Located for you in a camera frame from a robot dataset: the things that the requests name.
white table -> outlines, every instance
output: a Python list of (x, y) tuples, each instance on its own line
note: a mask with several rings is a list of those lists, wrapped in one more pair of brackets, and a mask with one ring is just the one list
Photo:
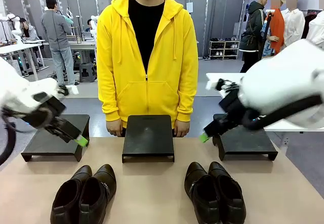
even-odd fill
[[(18, 155), (0, 172), (0, 223), (49, 224), (60, 186), (83, 165), (95, 173), (105, 163), (115, 172), (117, 190), (103, 224), (197, 224), (185, 193), (188, 165), (199, 162), (208, 170), (220, 161), (211, 140), (174, 139), (175, 163), (122, 164), (123, 138), (90, 138), (81, 162), (69, 158)], [(240, 184), (247, 209), (245, 224), (323, 224), (324, 199), (281, 152), (272, 161), (222, 162)]]
[[(26, 53), (28, 62), (32, 67), (32, 71), (34, 73), (35, 80), (38, 81), (37, 72), (36, 72), (36, 68), (35, 68), (35, 65), (34, 65), (34, 62), (33, 62), (32, 56), (31, 56), (32, 52), (30, 49), (33, 47), (39, 47), (39, 46), (41, 46), (41, 44), (38, 44), (38, 43), (32, 43), (32, 44), (17, 43), (17, 44), (13, 44), (11, 46), (0, 47), (0, 55), (3, 56), (5, 54), (9, 54), (9, 57), (11, 57), (11, 59), (12, 59), (11, 53), (17, 51), (20, 58), (23, 59), (22, 50), (24, 50), (24, 52)], [(27, 71), (27, 67), (24, 63), (23, 63), (23, 69), (25, 71)]]
[[(245, 73), (207, 73), (206, 76), (211, 82), (218, 82), (219, 79), (226, 79), (230, 80), (236, 83), (240, 83), (240, 80), (242, 77), (244, 77)], [(224, 98), (226, 96), (226, 93), (224, 91), (219, 92), (220, 95)], [(280, 148), (283, 152), (286, 152), (288, 143), (289, 143), (289, 137), (288, 132), (323, 132), (324, 127), (320, 129), (307, 129), (300, 126), (297, 126), (295, 124), (292, 124), (288, 122), (287, 120), (280, 120), (272, 125), (269, 125), (264, 128), (265, 131), (271, 131), (271, 132), (283, 132), (282, 139), (281, 139), (281, 145)]]
[[(24, 40), (23, 42), (24, 43), (42, 43), (44, 41), (45, 40), (43, 40), (43, 39), (38, 39), (38, 40)], [(45, 66), (45, 64), (44, 64), (44, 59), (43, 59), (43, 55), (41, 52), (41, 46), (42, 46), (42, 44), (40, 46), (38, 46), (39, 56), (40, 56), (40, 59), (42, 61), (42, 65), (43, 65), (43, 67), (40, 70), (44, 70), (46, 68), (49, 68), (49, 66)]]

man in gray jacket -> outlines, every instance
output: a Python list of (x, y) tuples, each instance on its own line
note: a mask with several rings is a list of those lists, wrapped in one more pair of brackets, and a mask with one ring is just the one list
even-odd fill
[(42, 15), (42, 25), (45, 32), (45, 39), (50, 44), (53, 62), (56, 68), (57, 80), (60, 86), (64, 85), (63, 61), (67, 73), (67, 84), (78, 85), (75, 82), (73, 71), (73, 58), (67, 34), (72, 31), (69, 28), (64, 17), (57, 14), (56, 0), (46, 0), (48, 11)]

dress shoe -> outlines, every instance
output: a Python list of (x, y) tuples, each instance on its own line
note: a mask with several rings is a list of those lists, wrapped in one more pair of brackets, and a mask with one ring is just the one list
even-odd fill
[(212, 162), (209, 175), (220, 193), (220, 213), (223, 224), (243, 224), (247, 215), (242, 189), (218, 162)]
[(191, 199), (199, 224), (217, 224), (219, 216), (219, 193), (213, 178), (203, 167), (193, 162), (189, 165), (184, 188)]
[(116, 192), (116, 177), (110, 165), (103, 165), (85, 183), (79, 201), (80, 224), (102, 224), (106, 207)]
[(83, 185), (92, 176), (88, 165), (81, 167), (56, 194), (51, 212), (51, 224), (77, 224), (78, 202)]

jeans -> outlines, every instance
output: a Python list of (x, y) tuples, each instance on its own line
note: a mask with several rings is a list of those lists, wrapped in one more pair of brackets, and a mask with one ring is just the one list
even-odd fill
[(59, 85), (64, 85), (63, 61), (67, 73), (67, 84), (74, 85), (75, 77), (73, 71), (73, 58), (71, 48), (67, 47), (60, 50), (50, 48), (50, 50), (52, 53), (54, 66), (56, 68), (57, 81)]

hand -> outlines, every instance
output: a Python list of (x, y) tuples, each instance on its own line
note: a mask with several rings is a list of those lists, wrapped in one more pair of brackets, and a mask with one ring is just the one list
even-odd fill
[(121, 137), (123, 132), (123, 123), (121, 119), (115, 121), (106, 121), (106, 128), (111, 135)]
[(190, 130), (190, 121), (183, 122), (180, 120), (176, 120), (175, 127), (174, 127), (174, 134), (177, 137), (184, 137), (189, 133)]
[(280, 39), (280, 38), (277, 37), (277, 36), (270, 36), (270, 37), (269, 37), (269, 40), (270, 40), (270, 41), (274, 41), (274, 42), (278, 42), (279, 39)]

